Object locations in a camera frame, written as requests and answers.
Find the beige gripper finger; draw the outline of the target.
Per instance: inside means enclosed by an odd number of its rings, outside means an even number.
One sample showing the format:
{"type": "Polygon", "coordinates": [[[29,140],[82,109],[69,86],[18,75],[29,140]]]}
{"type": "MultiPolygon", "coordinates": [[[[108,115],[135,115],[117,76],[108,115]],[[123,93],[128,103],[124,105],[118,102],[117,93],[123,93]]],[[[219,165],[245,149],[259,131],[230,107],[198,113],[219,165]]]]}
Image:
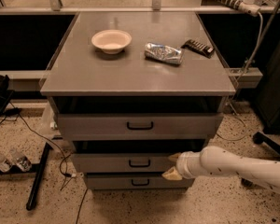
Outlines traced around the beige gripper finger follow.
{"type": "Polygon", "coordinates": [[[182,175],[176,170],[175,167],[170,168],[162,174],[162,177],[170,181],[180,181],[183,179],[182,175]]]}
{"type": "Polygon", "coordinates": [[[176,154],[172,154],[168,157],[168,160],[171,162],[177,162],[178,158],[180,157],[181,153],[178,152],[176,154]]]}

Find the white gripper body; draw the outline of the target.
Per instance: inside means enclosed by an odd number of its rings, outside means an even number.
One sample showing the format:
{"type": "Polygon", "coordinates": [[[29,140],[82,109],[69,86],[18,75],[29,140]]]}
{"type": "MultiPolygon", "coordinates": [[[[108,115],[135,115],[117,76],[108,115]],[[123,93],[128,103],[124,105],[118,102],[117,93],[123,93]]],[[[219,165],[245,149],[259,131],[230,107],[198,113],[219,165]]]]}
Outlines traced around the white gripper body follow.
{"type": "Polygon", "coordinates": [[[205,173],[199,152],[183,152],[176,162],[177,171],[186,179],[196,178],[205,173]]]}

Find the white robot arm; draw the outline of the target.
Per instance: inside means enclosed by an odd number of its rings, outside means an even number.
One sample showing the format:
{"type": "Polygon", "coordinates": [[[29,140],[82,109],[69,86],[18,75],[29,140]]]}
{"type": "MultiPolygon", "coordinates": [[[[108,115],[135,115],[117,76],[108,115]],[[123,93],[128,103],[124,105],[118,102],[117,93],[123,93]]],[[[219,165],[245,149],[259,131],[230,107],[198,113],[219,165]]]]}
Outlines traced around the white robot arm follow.
{"type": "Polygon", "coordinates": [[[175,162],[162,177],[171,181],[198,176],[234,176],[280,194],[280,161],[235,155],[222,147],[205,147],[200,152],[187,151],[169,157],[175,162]]]}

